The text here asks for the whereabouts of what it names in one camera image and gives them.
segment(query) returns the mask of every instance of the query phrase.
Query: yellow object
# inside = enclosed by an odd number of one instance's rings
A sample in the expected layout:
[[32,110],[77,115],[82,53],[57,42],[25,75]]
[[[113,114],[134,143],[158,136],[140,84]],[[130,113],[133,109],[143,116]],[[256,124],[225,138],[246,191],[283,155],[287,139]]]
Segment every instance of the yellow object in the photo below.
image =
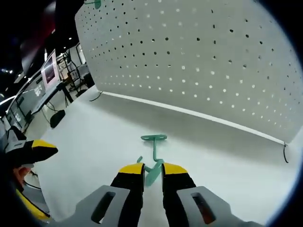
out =
[[32,148],[35,148],[35,147],[57,148],[53,144],[47,143],[44,140],[34,140]]
[[143,163],[136,163],[128,166],[124,166],[120,169],[119,173],[125,174],[141,174]]
[[32,202],[26,198],[19,190],[16,190],[17,195],[20,197],[24,205],[29,209],[29,211],[34,215],[35,218],[39,220],[46,220],[50,218],[50,215],[41,211],[38,207],[36,207]]
[[165,174],[187,174],[186,169],[178,165],[174,165],[170,163],[163,163],[163,165],[165,169]]

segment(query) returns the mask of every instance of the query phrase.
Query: monitor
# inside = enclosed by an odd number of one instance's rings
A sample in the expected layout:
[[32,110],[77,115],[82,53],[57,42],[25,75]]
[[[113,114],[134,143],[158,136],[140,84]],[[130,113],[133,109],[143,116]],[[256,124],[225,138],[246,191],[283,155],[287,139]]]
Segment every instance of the monitor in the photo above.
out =
[[48,56],[45,63],[43,64],[41,74],[45,86],[45,91],[54,86],[57,86],[60,82],[55,50],[53,50],[53,52]]

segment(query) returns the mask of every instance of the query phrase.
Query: computer monitor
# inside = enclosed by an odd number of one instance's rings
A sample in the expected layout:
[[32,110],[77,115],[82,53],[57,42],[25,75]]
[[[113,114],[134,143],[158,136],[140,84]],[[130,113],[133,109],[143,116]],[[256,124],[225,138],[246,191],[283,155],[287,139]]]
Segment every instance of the computer monitor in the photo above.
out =
[[45,91],[54,86],[57,86],[60,82],[55,50],[53,50],[53,52],[48,56],[47,60],[43,64],[41,74],[45,86]]

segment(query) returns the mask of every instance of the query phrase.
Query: white pegboard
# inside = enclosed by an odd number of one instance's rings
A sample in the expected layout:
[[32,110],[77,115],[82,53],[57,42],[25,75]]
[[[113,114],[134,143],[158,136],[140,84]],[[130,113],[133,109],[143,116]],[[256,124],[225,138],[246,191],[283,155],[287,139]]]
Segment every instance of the white pegboard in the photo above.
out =
[[222,118],[290,142],[303,124],[302,69],[253,0],[105,0],[76,27],[99,90]]

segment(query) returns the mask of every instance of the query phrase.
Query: desk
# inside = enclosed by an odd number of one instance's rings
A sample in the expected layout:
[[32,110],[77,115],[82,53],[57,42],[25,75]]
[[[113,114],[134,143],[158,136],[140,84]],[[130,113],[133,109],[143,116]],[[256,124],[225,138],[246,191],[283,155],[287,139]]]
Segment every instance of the desk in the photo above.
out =
[[63,91],[64,95],[69,100],[69,102],[70,103],[73,102],[73,99],[72,99],[70,93],[67,91],[65,85],[62,82],[59,82],[57,86],[53,86],[52,88],[47,90],[47,92],[44,94],[44,96],[40,99],[40,101],[34,107],[32,114],[36,114],[37,112],[39,112],[42,109],[42,107],[45,104],[47,104],[58,91]]
[[[71,216],[76,204],[118,170],[143,162],[152,167],[152,144],[140,136],[166,134],[157,158],[184,167],[230,205],[234,215],[265,224],[287,197],[301,163],[298,154],[265,138],[188,114],[102,94],[95,86],[68,106],[66,116],[42,139],[59,152],[37,163],[40,185],[55,220]],[[138,226],[168,226],[161,178],[143,194]]]

